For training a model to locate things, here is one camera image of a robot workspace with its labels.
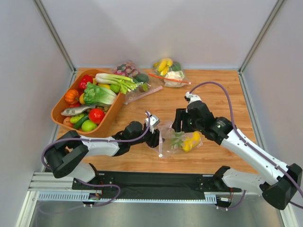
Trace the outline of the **clear zip bag pink slider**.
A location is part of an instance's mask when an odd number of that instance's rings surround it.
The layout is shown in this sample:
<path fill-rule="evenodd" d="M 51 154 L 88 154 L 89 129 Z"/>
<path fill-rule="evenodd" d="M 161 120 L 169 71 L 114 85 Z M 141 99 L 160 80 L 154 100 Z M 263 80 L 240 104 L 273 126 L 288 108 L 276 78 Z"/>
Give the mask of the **clear zip bag pink slider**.
<path fill-rule="evenodd" d="M 161 123 L 158 130 L 159 145 L 154 150 L 158 152 L 159 158 L 168 158 L 176 153 L 188 153 L 203 144 L 199 132 L 175 132 L 172 122 Z"/>

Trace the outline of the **fake green grape bunch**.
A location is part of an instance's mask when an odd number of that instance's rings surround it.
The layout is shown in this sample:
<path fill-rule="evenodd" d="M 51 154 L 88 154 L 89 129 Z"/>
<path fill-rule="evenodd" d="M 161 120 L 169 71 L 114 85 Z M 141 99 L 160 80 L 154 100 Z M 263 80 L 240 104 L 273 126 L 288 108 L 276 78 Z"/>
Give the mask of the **fake green grape bunch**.
<path fill-rule="evenodd" d="M 182 148 L 183 142 L 185 141 L 185 133 L 184 132 L 175 132 L 170 139 L 170 147 L 175 150 L 178 148 Z"/>

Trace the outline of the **fake yellow lemon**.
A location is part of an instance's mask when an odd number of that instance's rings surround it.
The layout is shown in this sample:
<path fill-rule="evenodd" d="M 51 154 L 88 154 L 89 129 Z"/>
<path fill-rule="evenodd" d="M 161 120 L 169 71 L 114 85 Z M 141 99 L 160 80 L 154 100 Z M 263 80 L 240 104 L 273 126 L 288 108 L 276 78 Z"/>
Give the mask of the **fake yellow lemon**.
<path fill-rule="evenodd" d="M 199 132 L 195 131 L 190 136 L 187 136 L 182 143 L 182 149 L 184 152 L 189 152 L 197 146 L 201 145 L 201 136 Z"/>

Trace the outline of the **fake green celery stalk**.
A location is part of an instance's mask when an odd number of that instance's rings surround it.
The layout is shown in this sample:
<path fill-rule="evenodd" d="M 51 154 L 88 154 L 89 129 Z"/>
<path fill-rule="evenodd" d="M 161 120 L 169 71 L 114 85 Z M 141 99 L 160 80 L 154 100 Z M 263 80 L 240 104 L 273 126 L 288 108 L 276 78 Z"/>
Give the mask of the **fake green celery stalk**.
<path fill-rule="evenodd" d="M 120 86 L 120 92 L 122 94 L 134 91 L 141 85 L 138 82 L 134 82 L 132 78 L 109 73 L 96 74 L 95 81 L 97 83 Z"/>

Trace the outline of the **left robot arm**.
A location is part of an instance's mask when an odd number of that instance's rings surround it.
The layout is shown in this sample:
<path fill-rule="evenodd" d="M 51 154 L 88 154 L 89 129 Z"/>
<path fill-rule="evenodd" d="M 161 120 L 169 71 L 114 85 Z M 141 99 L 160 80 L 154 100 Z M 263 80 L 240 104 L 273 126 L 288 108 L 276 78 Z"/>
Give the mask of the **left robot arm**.
<path fill-rule="evenodd" d="M 127 153 L 131 146 L 146 143 L 148 147 L 159 145 L 159 120 L 153 115 L 145 124 L 133 121 L 123 131 L 107 138 L 91 138 L 69 131 L 60 139 L 49 144 L 42 153 L 42 162 L 59 179 L 72 177 L 90 182 L 98 173 L 92 164 L 82 162 L 85 157 L 117 157 Z"/>

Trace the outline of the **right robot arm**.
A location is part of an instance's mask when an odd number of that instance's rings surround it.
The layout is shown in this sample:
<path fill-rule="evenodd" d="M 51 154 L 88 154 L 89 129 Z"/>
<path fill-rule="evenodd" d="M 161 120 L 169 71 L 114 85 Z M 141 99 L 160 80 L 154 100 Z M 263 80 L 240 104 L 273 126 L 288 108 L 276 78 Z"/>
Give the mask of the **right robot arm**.
<path fill-rule="evenodd" d="M 185 99 L 186 108 L 176 110 L 172 128 L 176 132 L 202 133 L 206 139 L 223 146 L 249 163 L 257 174 L 222 166 L 215 176 L 229 188 L 239 188 L 262 195 L 267 203 L 284 210 L 299 191 L 303 170 L 293 163 L 280 161 L 249 140 L 225 117 L 214 117 L 207 105 L 194 95 Z"/>

